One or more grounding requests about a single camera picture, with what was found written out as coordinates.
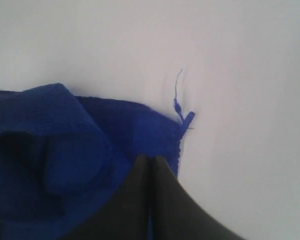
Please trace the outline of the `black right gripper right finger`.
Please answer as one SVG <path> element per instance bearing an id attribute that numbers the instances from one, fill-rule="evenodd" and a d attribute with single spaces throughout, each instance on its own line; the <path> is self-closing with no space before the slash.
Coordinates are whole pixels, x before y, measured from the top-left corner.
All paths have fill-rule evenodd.
<path id="1" fill-rule="evenodd" d="M 162 156 L 151 159 L 151 224 L 155 240 L 241 240 L 185 191 Z"/>

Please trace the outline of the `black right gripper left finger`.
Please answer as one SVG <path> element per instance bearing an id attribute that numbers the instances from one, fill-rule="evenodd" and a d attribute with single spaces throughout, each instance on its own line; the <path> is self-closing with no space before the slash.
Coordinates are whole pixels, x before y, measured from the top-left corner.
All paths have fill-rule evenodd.
<path id="1" fill-rule="evenodd" d="M 146 240 L 149 226 L 149 173 L 139 155 L 122 185 L 91 217 L 64 235 L 66 240 Z"/>

